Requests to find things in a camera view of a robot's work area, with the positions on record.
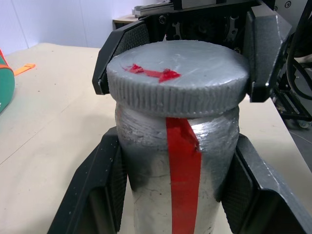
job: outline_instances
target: silver container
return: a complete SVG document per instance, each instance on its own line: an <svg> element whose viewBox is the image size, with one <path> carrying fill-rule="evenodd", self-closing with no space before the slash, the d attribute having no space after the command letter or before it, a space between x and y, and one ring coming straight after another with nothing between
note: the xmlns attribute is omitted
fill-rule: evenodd
<svg viewBox="0 0 312 234"><path fill-rule="evenodd" d="M159 83L129 72L133 64L171 69L181 77ZM238 104L246 94L248 63L219 45L167 41L116 56L107 75L117 101L117 133L133 192L136 234L211 234L238 140ZM167 117L187 119L201 152L195 227L188 231L173 232Z"/></svg>
<svg viewBox="0 0 312 234"><path fill-rule="evenodd" d="M214 228L225 176L238 140L238 107L188 120L199 141L201 172L195 234ZM116 106L118 138L134 199L136 234L171 234L172 205L166 120Z"/></svg>

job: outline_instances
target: green object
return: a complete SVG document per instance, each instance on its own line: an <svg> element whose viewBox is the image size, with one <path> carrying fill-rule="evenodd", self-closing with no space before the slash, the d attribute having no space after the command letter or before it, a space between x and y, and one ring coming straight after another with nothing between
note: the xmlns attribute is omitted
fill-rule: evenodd
<svg viewBox="0 0 312 234"><path fill-rule="evenodd" d="M0 64L6 65L0 56ZM0 69L0 113L10 103L15 88L14 74L10 69Z"/></svg>

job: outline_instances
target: white wall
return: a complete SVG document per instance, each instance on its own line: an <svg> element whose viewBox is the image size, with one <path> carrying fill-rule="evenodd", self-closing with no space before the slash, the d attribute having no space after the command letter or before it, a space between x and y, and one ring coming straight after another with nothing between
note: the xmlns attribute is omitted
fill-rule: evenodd
<svg viewBox="0 0 312 234"><path fill-rule="evenodd" d="M157 0L0 0L0 49L5 55L41 42L100 48L112 18Z"/></svg>

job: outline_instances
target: red tape strip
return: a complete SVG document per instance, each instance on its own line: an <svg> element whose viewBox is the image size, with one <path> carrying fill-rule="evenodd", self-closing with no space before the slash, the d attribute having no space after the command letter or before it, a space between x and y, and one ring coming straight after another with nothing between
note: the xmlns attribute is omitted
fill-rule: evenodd
<svg viewBox="0 0 312 234"><path fill-rule="evenodd" d="M0 50L0 57L3 59L5 65L8 65L1 50Z"/></svg>
<svg viewBox="0 0 312 234"><path fill-rule="evenodd" d="M133 64L130 69L125 69L126 71L129 71L131 73L144 73L145 75L149 77L155 77L159 78L159 83L165 82L170 79L175 79L181 76L178 72L172 71L170 69L165 69L163 72L158 71L151 71L151 70L145 70L142 67Z"/></svg>
<svg viewBox="0 0 312 234"><path fill-rule="evenodd" d="M166 118L169 151L172 234L194 234L201 152L185 118Z"/></svg>

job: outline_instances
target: silver cylinder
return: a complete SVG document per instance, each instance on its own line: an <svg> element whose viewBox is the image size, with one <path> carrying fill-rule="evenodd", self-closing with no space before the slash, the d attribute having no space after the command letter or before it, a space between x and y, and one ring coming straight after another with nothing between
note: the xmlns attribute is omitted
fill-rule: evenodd
<svg viewBox="0 0 312 234"><path fill-rule="evenodd" d="M194 234L214 228L222 187L237 144L238 107L189 119L199 141L201 174ZM171 234L172 200L166 119L117 103L117 133L134 199L136 234Z"/></svg>

